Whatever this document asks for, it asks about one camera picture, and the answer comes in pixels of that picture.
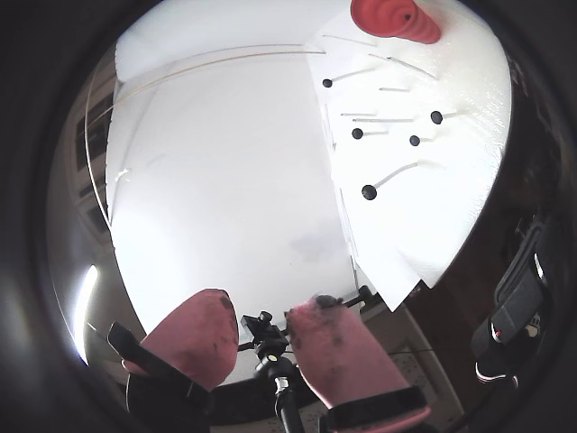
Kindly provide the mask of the pink sleeved gripper finger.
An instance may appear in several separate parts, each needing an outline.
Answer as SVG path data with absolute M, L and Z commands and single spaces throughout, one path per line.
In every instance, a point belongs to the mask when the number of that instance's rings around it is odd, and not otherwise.
M 129 373 L 127 409 L 150 432 L 208 432 L 212 391 L 235 367 L 239 331 L 224 290 L 205 289 L 143 340 L 115 322 L 108 344 Z
M 285 319 L 298 369 L 328 408 L 329 432 L 435 431 L 424 394 L 341 299 L 316 296 Z

